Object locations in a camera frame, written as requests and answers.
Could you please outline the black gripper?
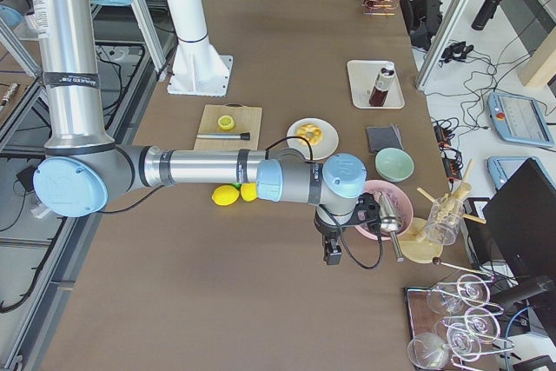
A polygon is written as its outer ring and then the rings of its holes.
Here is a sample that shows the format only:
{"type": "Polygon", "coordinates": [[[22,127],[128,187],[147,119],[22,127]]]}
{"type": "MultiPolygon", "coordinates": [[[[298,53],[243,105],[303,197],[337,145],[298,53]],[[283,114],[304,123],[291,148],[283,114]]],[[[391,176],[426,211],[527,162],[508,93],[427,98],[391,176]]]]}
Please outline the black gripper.
{"type": "Polygon", "coordinates": [[[339,241],[345,228],[365,225],[377,235],[377,201],[370,193],[362,193],[353,199],[335,199],[321,203],[315,211],[314,225],[322,235],[323,261],[327,265],[339,265],[342,257],[339,241]]]}

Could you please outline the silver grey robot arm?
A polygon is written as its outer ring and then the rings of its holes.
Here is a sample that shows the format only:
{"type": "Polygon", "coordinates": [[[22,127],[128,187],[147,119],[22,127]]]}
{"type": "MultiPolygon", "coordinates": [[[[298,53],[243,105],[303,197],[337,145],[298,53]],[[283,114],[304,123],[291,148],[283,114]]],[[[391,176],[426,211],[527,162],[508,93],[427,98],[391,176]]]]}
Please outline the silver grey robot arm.
{"type": "Polygon", "coordinates": [[[40,201],[53,212],[89,215],[139,188],[253,183],[261,199],[314,206],[314,225],[329,265],[348,251],[346,228],[366,225],[378,232],[379,205],[364,189],[366,168],[350,154],[318,163],[294,149],[275,153],[117,145],[105,129],[91,6],[133,0],[32,1],[51,125],[33,183],[40,201]]]}

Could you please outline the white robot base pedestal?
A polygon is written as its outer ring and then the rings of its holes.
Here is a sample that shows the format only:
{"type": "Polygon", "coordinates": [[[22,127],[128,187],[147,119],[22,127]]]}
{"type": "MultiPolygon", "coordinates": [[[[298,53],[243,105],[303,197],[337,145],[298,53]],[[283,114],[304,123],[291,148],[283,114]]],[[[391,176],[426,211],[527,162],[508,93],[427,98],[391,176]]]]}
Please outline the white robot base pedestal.
{"type": "Polygon", "coordinates": [[[202,0],[167,0],[177,37],[168,92],[224,97],[233,66],[209,41],[202,0]]]}

